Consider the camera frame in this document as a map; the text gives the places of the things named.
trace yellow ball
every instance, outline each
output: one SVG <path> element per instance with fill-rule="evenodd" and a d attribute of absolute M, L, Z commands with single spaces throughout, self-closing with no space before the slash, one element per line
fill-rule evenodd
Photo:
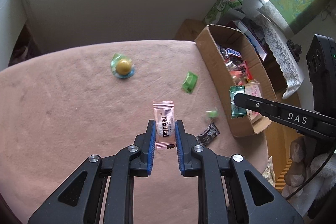
<path fill-rule="evenodd" d="M 127 59 L 121 59 L 118 61 L 118 63 L 115 66 L 115 70 L 120 75 L 127 75 L 132 70 L 132 61 Z"/>

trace pink fabric surface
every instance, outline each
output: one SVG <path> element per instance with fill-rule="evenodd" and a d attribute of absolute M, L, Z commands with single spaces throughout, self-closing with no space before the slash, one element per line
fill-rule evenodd
<path fill-rule="evenodd" d="M 114 53 L 129 56 L 135 75 L 114 77 Z M 181 89 L 188 70 L 199 76 Z M 92 154 L 133 144 L 154 118 L 154 100 L 173 100 L 175 119 L 202 133 L 217 107 L 215 153 L 240 153 L 260 172 L 268 159 L 263 133 L 235 139 L 194 42 L 115 42 L 43 55 L 0 72 L 0 193 L 23 222 Z M 134 180 L 134 222 L 197 223 L 197 178 L 180 175 L 176 149 L 156 151 L 152 175 Z"/>

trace metal screw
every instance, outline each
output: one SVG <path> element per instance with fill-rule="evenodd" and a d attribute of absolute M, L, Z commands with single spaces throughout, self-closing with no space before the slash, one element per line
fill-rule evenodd
<path fill-rule="evenodd" d="M 202 152 L 204 150 L 204 147 L 202 145 L 195 145 L 194 150 L 196 152 Z"/>
<path fill-rule="evenodd" d="M 98 155 L 91 155 L 89 157 L 89 162 L 96 162 L 99 160 L 99 156 Z"/>
<path fill-rule="evenodd" d="M 136 145 L 130 145 L 128 147 L 128 151 L 130 151 L 130 152 L 138 151 L 138 147 Z"/>
<path fill-rule="evenodd" d="M 237 162 L 241 162 L 243 160 L 243 156 L 239 155 L 239 154 L 236 154 L 236 155 L 233 156 L 233 160 L 237 161 Z"/>

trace open cardboard box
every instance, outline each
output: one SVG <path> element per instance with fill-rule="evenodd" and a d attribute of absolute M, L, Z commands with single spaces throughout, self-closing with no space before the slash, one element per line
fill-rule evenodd
<path fill-rule="evenodd" d="M 229 27 L 208 25 L 198 35 L 195 42 L 216 87 L 232 135 L 235 137 L 249 136 L 258 134 L 266 129 L 271 124 L 271 121 L 264 116 L 253 124 L 251 124 L 248 117 L 231 118 L 229 89 L 235 83 L 226 68 L 223 56 L 216 47 L 216 43 L 240 52 L 242 59 L 247 62 L 252 77 L 260 82 L 263 98 L 272 101 L 277 100 L 272 84 L 260 62 L 258 54 L 245 35 Z"/>

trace black candy wrapper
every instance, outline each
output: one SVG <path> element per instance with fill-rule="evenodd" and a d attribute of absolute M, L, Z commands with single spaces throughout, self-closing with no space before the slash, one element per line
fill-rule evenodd
<path fill-rule="evenodd" d="M 220 134 L 220 131 L 217 129 L 216 125 L 212 122 L 203 133 L 196 136 L 196 140 L 198 144 L 207 146 L 219 134 Z"/>

